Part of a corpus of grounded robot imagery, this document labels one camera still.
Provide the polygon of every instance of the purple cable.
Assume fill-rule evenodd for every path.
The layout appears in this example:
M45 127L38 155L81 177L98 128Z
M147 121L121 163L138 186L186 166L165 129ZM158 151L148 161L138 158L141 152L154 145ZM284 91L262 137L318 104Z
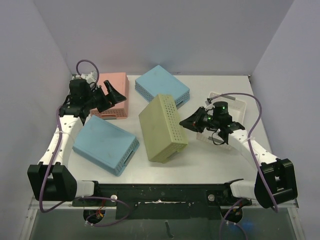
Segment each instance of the purple cable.
M109 198L109 197L101 197L101 196L85 196L85 197L80 197L80 199L98 199L98 200L115 201L117 203L120 203L120 204L124 205L125 207L127 207L129 209L128 214L125 215L124 217L120 218L119 220L116 220L116 221L113 221L113 222L110 222L110 223L106 223L106 224L92 224L93 227L109 227L109 226L118 224L118 223L122 222L123 220L125 220L127 217L129 217L129 215L132 212L131 207L128 204L126 204L125 202L120 201L118 199L112 199L112 198ZM93 213L93 214L89 215L85 219L86 223L87 223L88 219L91 218L94 215L96 215L96 213Z
M279 209L278 209L277 202L276 202L274 196L272 195L272 192L271 192L271 190L270 190L270 188L269 188L269 186L268 186L268 184L267 184L267 181L266 181L266 179L265 179L265 177L264 177L264 175L263 175L263 173L262 173L262 171L261 171L261 169L260 169L258 160L257 160L257 158L256 158L256 155L255 155L255 152L254 152L254 149L253 149L253 147L252 147L251 140L250 140L251 133L253 132L253 130L255 129L255 127L257 126L258 122L259 122L260 119L261 119L261 115L262 115L262 105L261 105L259 99L256 98L255 96L253 96L253 95L251 95L251 94L248 94L248 93L242 93L242 92L223 93L223 94L221 94L221 95L211 97L210 99L213 100L213 99L216 99L216 98L219 98L219 97L223 97L223 96L226 96L226 95L244 95L244 96L248 96L248 97L254 98L254 100L258 103L258 106L259 106L259 116L258 116L257 120L255 121L255 123L253 124L252 128L251 128L251 129L249 130L249 132L248 132L248 138L249 138L249 139L248 139L248 144L249 144L250 152L251 152L251 155L252 155L252 157L253 157L254 163L255 163L256 168L257 168L257 170L258 170L258 173L259 173L259 175L260 175L260 178L261 178L261 180L262 180L262 182L263 182L263 185L264 185L266 191L267 191L268 194L269 194L269 197L270 197L270 199L271 199L271 201L272 201L272 204L274 205L274 208L272 207L272 209L273 209L276 213L278 213L278 212L279 212Z
M227 216L228 216L229 213L232 211L232 209L234 209L235 206L237 206L239 203L242 202L242 200L244 200L244 198L240 198L238 201L236 201L235 204L233 204L232 207L230 207L230 209L229 209L229 210L226 212L226 214L224 215L224 217L223 217L223 219L222 219L222 221L221 221L221 223L220 223L220 227L219 227L219 239L220 239L220 240L221 240L221 230L222 230L222 226L223 226L224 222L226 221ZM248 240L248 236L247 236L245 230L243 229L243 227L240 226L240 225L237 224L237 223L236 223L235 225L237 225L238 228L240 228L240 229L242 230L242 232L243 232L243 234L244 234L244 236L245 236L245 239Z
M98 80L99 80L99 76L100 76L100 73L99 73L99 70L98 70L98 67L97 65L94 64L93 61L90 61L88 59L82 59L80 61L77 62L76 66L75 66L75 70L76 70L76 73L81 75L81 73L79 72L79 64L80 63L83 63L83 62L86 62L86 63L90 63L96 70L96 80L95 80L95 84L97 84Z
M64 203L64 201L62 202L59 202L57 205L51 207L50 209L48 210L44 210L44 206L43 206L43 198L44 198L44 191L45 191L45 187L46 187L46 183L47 183L47 178L49 176L49 173L50 173L50 169L51 169L51 166L52 166L52 163L54 162L56 156L57 156L57 153L58 153L58 150L60 148L60 144L61 144L61 141L62 141L62 127L61 127L61 122L60 122L60 118L59 118L59 109L62 107L59 106L58 109L56 110L56 121L57 121L57 125L58 125L58 129L59 129L59 138L58 138L58 142L55 146L55 149L52 153L52 157L50 159L50 162L48 164L48 167L46 168L46 171L45 171L45 174L44 174L44 178L43 178L43 182L42 182L42 185L41 185L41 190L40 190L40 196L39 196L39 208L40 208L40 211L42 213L48 213L50 211L52 211L53 209L55 209L56 207L60 206L61 204Z

